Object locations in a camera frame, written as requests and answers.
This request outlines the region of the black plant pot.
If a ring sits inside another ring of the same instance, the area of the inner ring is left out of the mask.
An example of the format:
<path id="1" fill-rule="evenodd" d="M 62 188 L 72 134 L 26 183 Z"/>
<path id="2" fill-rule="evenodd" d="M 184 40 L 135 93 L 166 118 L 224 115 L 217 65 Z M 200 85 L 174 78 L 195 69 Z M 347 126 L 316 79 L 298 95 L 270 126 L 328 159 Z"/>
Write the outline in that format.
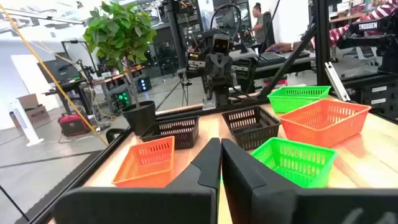
<path id="1" fill-rule="evenodd" d="M 129 105 L 121 110 L 136 136 L 142 136 L 155 123 L 155 102 L 142 101 L 139 106 Z"/>

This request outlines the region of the dark wall screen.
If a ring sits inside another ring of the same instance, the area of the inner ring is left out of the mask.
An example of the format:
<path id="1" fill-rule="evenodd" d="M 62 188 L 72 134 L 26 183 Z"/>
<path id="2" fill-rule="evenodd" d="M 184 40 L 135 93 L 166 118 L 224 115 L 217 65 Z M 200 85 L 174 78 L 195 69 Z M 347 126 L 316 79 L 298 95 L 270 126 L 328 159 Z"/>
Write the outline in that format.
<path id="1" fill-rule="evenodd" d="M 80 77 L 79 71 L 72 64 L 62 59 L 46 61 L 43 64 L 57 81 L 63 82 Z"/>

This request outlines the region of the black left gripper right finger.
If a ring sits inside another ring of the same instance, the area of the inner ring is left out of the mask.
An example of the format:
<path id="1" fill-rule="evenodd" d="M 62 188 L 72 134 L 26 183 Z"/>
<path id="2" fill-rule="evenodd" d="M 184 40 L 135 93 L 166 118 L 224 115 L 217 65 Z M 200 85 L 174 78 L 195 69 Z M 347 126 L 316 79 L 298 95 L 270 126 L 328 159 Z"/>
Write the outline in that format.
<path id="1" fill-rule="evenodd" d="M 233 224 L 398 224 L 398 189 L 305 189 L 222 140 Z"/>

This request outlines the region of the green leafy potted tree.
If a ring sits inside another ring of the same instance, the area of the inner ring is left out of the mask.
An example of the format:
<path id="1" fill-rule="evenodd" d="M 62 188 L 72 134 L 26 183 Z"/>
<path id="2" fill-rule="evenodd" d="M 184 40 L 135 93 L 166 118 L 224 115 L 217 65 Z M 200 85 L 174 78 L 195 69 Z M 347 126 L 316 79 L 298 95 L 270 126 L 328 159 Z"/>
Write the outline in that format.
<path id="1" fill-rule="evenodd" d="M 150 16 L 136 5 L 124 7 L 118 2 L 102 2 L 90 11 L 83 34 L 90 53 L 96 52 L 107 66 L 116 68 L 127 78 L 128 91 L 137 109 L 141 106 L 132 78 L 131 62 L 145 62 L 145 52 L 157 35 L 151 26 Z"/>

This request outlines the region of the black tripod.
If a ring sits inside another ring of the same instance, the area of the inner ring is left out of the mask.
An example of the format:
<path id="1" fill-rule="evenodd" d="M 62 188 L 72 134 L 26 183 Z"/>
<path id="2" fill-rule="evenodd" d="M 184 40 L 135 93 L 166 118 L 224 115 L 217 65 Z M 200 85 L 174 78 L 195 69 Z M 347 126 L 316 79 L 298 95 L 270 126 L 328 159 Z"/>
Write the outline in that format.
<path id="1" fill-rule="evenodd" d="M 186 69 L 179 68 L 175 74 L 179 78 L 179 82 L 167 93 L 165 98 L 155 107 L 157 111 L 166 101 L 166 99 L 172 94 L 173 91 L 177 89 L 177 87 L 182 88 L 182 106 L 189 105 L 189 94 L 188 94 L 188 87 L 192 85 L 192 82 L 187 78 Z"/>

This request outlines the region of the black table frame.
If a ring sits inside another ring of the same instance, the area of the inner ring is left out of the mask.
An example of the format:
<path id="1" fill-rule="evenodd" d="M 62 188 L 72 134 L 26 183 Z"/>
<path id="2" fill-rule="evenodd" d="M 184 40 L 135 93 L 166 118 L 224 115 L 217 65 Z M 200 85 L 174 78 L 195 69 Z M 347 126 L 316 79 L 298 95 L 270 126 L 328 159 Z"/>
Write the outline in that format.
<path id="1" fill-rule="evenodd" d="M 313 19 L 308 25 L 307 31 L 301 38 L 301 42 L 297 48 L 290 54 L 288 59 L 279 66 L 278 71 L 274 74 L 274 79 L 271 80 L 269 88 L 276 86 L 276 81 L 282 78 L 284 73 L 288 73 L 290 67 L 298 61 L 299 53 L 304 51 L 305 46 L 308 44 L 315 44 L 315 61 L 317 70 L 319 72 L 317 76 L 317 83 L 328 84 L 326 80 L 326 72 L 322 69 L 322 63 L 330 61 L 330 35 L 329 35 L 329 22 L 328 22 L 328 0 L 311 0 L 313 5 L 310 7 L 313 14 Z M 221 113 L 226 111 L 238 110 L 247 108 L 250 106 L 264 105 L 269 102 L 267 88 L 264 87 L 261 92 L 254 94 L 249 100 L 247 98 L 243 100 L 234 100 L 232 105 L 224 106 L 220 108 L 202 110 L 201 106 L 193 106 L 191 108 L 183 109 L 177 108 L 171 112 L 161 112 L 156 114 L 156 121 L 169 121 L 177 118 L 187 118 L 191 116 L 204 116 L 209 114 Z M 92 151 L 87 159 L 85 159 L 80 165 L 70 172 L 62 181 L 61 186 L 55 187 L 49 192 L 44 199 L 45 204 L 38 208 L 35 212 L 33 209 L 27 213 L 22 212 L 20 219 L 14 222 L 14 224 L 41 224 L 44 221 L 48 221 L 50 218 L 51 209 L 61 194 L 70 190 L 78 184 L 82 183 L 88 176 L 90 176 L 111 153 L 113 153 L 118 146 L 133 132 L 132 128 L 122 129 L 121 134 L 115 137 L 111 135 L 110 146 L 102 151 Z"/>

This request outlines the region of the black plastic basket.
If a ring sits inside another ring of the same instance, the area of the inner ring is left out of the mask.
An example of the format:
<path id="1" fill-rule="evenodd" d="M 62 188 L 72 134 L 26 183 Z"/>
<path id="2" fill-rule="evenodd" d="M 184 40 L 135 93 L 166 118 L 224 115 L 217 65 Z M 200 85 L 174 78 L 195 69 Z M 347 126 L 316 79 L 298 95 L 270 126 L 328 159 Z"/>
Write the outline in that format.
<path id="1" fill-rule="evenodd" d="M 175 137 L 175 150 L 192 148 L 198 137 L 199 116 L 154 123 L 141 137 L 144 142 Z"/>
<path id="2" fill-rule="evenodd" d="M 245 151 L 277 137 L 281 125 L 275 116 L 260 106 L 225 112 L 222 117 L 237 145 Z"/>

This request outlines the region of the computer case with blue lights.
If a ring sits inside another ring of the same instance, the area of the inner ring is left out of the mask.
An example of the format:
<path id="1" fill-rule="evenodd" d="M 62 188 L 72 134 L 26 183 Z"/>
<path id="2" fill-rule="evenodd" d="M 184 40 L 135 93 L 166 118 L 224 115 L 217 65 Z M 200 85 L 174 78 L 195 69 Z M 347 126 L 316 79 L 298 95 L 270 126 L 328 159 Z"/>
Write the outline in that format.
<path id="1" fill-rule="evenodd" d="M 150 77 L 143 77 L 137 79 L 137 91 L 139 93 L 149 91 L 152 89 Z"/>

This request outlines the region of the black keyboard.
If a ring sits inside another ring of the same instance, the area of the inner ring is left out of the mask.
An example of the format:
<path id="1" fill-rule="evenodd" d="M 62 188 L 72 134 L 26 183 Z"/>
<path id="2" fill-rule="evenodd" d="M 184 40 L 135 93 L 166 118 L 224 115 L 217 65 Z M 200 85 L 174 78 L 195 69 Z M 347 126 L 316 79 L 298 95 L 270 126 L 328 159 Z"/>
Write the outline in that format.
<path id="1" fill-rule="evenodd" d="M 286 58 L 274 52 L 264 52 L 258 56 L 257 67 L 266 67 L 273 64 L 284 63 Z"/>

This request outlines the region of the person's hand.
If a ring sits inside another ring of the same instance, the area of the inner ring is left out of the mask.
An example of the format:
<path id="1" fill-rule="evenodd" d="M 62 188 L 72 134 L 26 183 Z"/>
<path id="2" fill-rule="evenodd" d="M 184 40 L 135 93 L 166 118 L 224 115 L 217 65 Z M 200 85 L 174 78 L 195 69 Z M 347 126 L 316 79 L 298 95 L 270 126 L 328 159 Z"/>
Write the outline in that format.
<path id="1" fill-rule="evenodd" d="M 294 43 L 273 44 L 266 49 L 266 52 L 286 53 L 294 50 Z"/>

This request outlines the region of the computer case with green lights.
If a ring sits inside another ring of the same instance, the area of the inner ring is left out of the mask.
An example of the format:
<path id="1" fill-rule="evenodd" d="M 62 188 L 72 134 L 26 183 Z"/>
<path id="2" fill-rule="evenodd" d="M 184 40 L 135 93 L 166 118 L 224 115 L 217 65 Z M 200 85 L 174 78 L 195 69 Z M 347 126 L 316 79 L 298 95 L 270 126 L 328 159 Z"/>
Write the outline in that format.
<path id="1" fill-rule="evenodd" d="M 119 113 L 123 108 L 131 104 L 129 92 L 127 90 L 112 93 L 110 98 L 111 106 L 115 113 Z"/>

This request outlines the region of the white tower fan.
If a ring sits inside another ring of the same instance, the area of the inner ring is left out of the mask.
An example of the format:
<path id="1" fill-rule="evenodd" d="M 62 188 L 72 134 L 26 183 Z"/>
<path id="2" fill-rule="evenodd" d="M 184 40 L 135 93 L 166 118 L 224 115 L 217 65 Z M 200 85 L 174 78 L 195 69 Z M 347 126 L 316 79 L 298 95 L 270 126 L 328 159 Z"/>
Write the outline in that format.
<path id="1" fill-rule="evenodd" d="M 44 138 L 39 138 L 32 123 L 30 122 L 27 114 L 25 113 L 21 103 L 19 100 L 14 100 L 10 103 L 10 106 L 12 108 L 12 112 L 14 113 L 14 116 L 18 120 L 18 123 L 20 127 L 22 128 L 28 143 L 26 146 L 33 146 L 36 144 L 41 143 Z"/>

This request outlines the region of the silver metal bracket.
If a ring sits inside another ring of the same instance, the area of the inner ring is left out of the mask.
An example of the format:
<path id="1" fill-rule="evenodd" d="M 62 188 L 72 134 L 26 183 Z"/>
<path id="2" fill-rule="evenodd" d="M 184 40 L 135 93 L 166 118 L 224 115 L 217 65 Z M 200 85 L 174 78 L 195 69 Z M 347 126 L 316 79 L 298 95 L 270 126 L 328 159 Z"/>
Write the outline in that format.
<path id="1" fill-rule="evenodd" d="M 328 76 L 328 79 L 338 97 L 341 101 L 348 102 L 351 100 L 349 97 L 348 92 L 346 91 L 345 87 L 343 86 L 340 77 L 338 76 L 333 64 L 331 62 L 325 62 L 325 71 Z"/>

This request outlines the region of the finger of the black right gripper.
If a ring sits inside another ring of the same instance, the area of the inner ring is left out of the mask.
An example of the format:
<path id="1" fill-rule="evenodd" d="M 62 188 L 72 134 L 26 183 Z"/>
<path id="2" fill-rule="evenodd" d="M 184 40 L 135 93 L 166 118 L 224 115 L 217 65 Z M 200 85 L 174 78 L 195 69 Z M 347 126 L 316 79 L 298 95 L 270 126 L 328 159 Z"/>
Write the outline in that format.
<path id="1" fill-rule="evenodd" d="M 219 82 L 218 78 L 218 55 L 208 54 L 205 58 L 205 77 L 209 89 L 213 89 Z"/>
<path id="2" fill-rule="evenodd" d="M 222 55 L 220 65 L 222 66 L 223 78 L 229 87 L 233 87 L 233 78 L 231 76 L 233 59 L 229 55 Z"/>

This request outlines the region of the person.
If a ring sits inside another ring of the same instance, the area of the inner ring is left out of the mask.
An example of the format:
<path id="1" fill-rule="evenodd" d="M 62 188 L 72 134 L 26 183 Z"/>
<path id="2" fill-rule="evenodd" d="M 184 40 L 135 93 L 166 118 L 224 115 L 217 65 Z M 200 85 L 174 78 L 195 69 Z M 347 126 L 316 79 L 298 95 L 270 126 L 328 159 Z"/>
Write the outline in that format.
<path id="1" fill-rule="evenodd" d="M 264 31 L 264 21 L 263 21 L 263 13 L 261 10 L 261 4 L 257 2 L 253 9 L 252 15 L 257 19 L 252 30 L 254 31 L 254 37 L 257 43 L 263 43 L 265 41 L 265 31 Z"/>
<path id="2" fill-rule="evenodd" d="M 386 0 L 385 3 L 381 4 L 377 8 L 375 8 L 372 12 L 367 13 L 366 15 L 361 16 L 358 18 L 356 22 L 363 22 L 363 21 L 372 21 L 376 19 L 380 19 L 386 16 L 389 16 L 393 10 L 398 8 L 398 0 Z M 338 39 L 349 29 L 349 25 L 345 25 L 343 27 L 334 28 L 329 30 L 330 41 L 331 45 L 336 45 Z"/>

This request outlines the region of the green plastic basket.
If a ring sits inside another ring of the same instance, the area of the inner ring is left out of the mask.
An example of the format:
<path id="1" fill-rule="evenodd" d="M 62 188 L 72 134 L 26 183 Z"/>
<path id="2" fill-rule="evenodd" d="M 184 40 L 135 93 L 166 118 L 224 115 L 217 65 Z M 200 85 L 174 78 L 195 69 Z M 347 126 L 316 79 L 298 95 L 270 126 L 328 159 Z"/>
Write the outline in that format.
<path id="1" fill-rule="evenodd" d="M 331 86 L 283 86 L 267 97 L 276 113 L 288 113 L 328 98 Z"/>
<path id="2" fill-rule="evenodd" d="M 270 138 L 251 155 L 274 172 L 302 188 L 325 188 L 338 153 L 282 138 Z"/>

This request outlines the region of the orange plastic basket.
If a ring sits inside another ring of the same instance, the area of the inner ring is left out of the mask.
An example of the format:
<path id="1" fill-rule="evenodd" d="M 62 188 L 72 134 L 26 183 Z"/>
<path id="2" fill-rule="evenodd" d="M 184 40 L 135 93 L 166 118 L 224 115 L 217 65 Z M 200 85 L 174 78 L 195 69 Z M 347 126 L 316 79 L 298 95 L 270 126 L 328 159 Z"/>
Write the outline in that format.
<path id="1" fill-rule="evenodd" d="M 360 133 L 370 106 L 318 100 L 279 116 L 289 140 L 332 147 Z"/>
<path id="2" fill-rule="evenodd" d="M 147 141 L 130 147 L 113 179 L 117 187 L 161 188 L 171 181 L 175 137 Z"/>

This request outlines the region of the black box with white labels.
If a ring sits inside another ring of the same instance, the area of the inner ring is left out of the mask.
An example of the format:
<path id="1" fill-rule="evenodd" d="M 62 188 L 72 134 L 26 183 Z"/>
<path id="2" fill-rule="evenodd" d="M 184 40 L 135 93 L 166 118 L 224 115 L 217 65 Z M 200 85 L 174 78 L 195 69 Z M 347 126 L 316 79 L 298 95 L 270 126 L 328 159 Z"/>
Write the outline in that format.
<path id="1" fill-rule="evenodd" d="M 398 74 L 376 73 L 341 79 L 351 101 L 371 107 L 371 112 L 398 122 Z"/>

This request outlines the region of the brown cardboard box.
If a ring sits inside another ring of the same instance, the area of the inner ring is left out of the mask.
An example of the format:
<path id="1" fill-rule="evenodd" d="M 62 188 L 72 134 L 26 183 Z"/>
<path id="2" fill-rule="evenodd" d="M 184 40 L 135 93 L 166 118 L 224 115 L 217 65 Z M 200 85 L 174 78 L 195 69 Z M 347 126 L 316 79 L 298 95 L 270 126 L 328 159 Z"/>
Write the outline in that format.
<path id="1" fill-rule="evenodd" d="M 18 97 L 18 100 L 31 123 L 49 117 L 46 107 L 39 103 L 36 94 Z"/>

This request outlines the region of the red portable machine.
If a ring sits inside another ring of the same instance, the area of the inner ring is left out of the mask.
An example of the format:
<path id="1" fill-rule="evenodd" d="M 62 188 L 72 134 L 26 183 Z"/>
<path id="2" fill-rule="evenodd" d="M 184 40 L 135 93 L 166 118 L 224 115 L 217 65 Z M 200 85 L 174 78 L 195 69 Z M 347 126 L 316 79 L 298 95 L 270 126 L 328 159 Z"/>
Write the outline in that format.
<path id="1" fill-rule="evenodd" d="M 62 114 L 58 119 L 62 134 L 66 137 L 78 136 L 90 132 L 89 127 L 78 114 Z"/>

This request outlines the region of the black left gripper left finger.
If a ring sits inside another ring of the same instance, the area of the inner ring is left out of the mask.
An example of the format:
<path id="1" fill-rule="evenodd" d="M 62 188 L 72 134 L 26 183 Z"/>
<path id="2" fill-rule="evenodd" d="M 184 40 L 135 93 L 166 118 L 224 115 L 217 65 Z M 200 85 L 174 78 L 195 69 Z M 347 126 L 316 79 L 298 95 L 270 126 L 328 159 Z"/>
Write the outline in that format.
<path id="1" fill-rule="evenodd" d="M 164 188 L 82 187 L 56 203 L 56 224 L 217 224 L 221 142 L 211 138 Z"/>

